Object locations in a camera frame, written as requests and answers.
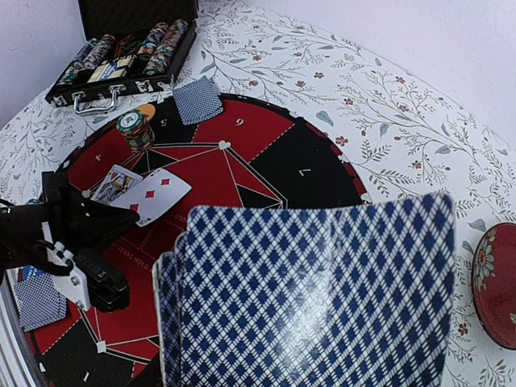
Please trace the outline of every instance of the red and black poker mat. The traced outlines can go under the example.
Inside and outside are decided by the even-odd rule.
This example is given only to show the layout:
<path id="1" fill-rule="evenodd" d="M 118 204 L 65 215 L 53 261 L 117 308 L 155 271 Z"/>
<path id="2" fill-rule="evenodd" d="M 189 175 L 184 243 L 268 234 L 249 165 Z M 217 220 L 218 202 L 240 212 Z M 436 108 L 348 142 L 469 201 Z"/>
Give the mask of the red and black poker mat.
<path id="1" fill-rule="evenodd" d="M 197 205 L 328 208 L 362 203 L 364 186 L 340 150 L 318 129 L 287 110 L 223 94 L 224 112 L 198 126 L 181 124 L 173 99 L 156 105 L 156 142 L 133 153 L 115 121 L 64 161 L 70 182 L 94 192 L 113 164 L 146 176 L 165 168 L 192 190 L 164 217 L 113 243 L 104 258 L 131 284 L 125 310 L 87 313 L 69 305 L 66 319 L 28 334 L 51 385 L 122 386 L 158 353 L 152 265 L 173 248 Z"/>

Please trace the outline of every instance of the black briefcase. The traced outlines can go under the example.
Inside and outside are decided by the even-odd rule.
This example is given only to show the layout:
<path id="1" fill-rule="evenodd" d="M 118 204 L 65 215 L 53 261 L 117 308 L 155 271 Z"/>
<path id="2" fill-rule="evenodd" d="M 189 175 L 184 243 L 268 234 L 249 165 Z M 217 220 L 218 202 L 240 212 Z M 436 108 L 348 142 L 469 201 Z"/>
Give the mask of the black briefcase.
<path id="1" fill-rule="evenodd" d="M 101 39 L 105 34 L 114 37 L 113 48 L 102 58 L 103 63 L 115 60 L 115 48 L 119 42 L 131 37 L 133 44 L 137 44 L 159 22 L 172 25 L 174 21 L 183 19 L 189 26 L 164 73 L 146 75 L 142 72 L 145 63 L 139 56 L 131 56 L 135 60 L 121 77 L 88 82 L 92 79 L 90 70 L 84 71 L 72 85 L 59 85 L 70 63 L 46 95 L 47 102 L 55 107 L 74 105 L 78 114 L 93 114 L 115 109 L 119 96 L 164 91 L 173 86 L 197 36 L 198 0 L 79 0 L 79 7 L 87 40 Z M 106 105 L 81 108 L 82 102 L 97 100 L 106 100 Z"/>

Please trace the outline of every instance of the floral tablecloth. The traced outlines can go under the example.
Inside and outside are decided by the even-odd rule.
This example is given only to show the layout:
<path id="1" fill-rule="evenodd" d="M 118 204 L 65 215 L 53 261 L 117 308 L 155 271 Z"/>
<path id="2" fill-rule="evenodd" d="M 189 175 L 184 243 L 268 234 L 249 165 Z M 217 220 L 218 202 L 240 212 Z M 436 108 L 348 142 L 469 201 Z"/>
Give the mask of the floral tablecloth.
<path id="1" fill-rule="evenodd" d="M 179 84 L 206 75 L 223 92 L 303 116 L 341 147 L 373 202 L 451 193 L 456 291 L 443 385 L 516 385 L 516 352 L 486 335 L 470 290 L 472 254 L 484 231 L 516 222 L 508 144 L 446 96 L 331 32 L 233 0 L 206 0 L 199 14 L 199 37 Z M 104 123 L 172 90 L 121 98 L 115 112 L 85 118 L 71 107 L 51 108 L 45 93 L 0 130 L 0 197 L 14 203 L 39 196 L 41 172 L 56 169 Z"/>

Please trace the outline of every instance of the wall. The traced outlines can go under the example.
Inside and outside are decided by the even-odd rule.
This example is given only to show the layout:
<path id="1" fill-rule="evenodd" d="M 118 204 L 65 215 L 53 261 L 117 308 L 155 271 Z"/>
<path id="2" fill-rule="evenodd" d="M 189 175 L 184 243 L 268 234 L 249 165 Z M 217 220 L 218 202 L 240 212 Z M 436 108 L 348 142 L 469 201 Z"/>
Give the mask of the wall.
<path id="1" fill-rule="evenodd" d="M 324 27 L 393 61 L 511 139 L 514 0 L 248 0 Z M 75 0 L 0 0 L 0 127 L 83 42 Z"/>

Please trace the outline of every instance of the briefcase handle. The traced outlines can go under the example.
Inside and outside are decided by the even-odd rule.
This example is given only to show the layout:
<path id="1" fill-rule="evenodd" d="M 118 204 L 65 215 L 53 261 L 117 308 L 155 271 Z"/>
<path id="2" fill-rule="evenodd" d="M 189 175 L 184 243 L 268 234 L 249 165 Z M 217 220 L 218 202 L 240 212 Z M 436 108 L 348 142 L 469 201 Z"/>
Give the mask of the briefcase handle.
<path id="1" fill-rule="evenodd" d="M 107 113 L 116 109 L 119 104 L 119 93 L 121 90 L 125 90 L 126 86 L 124 85 L 112 85 L 110 86 L 111 92 L 111 103 L 107 106 L 100 107 L 90 107 L 88 109 L 81 110 L 79 105 L 81 104 L 81 98 L 86 96 L 84 91 L 79 91 L 77 93 L 72 94 L 73 98 L 73 111 L 79 115 L 90 115 L 90 114 L 99 114 L 99 113 Z"/>

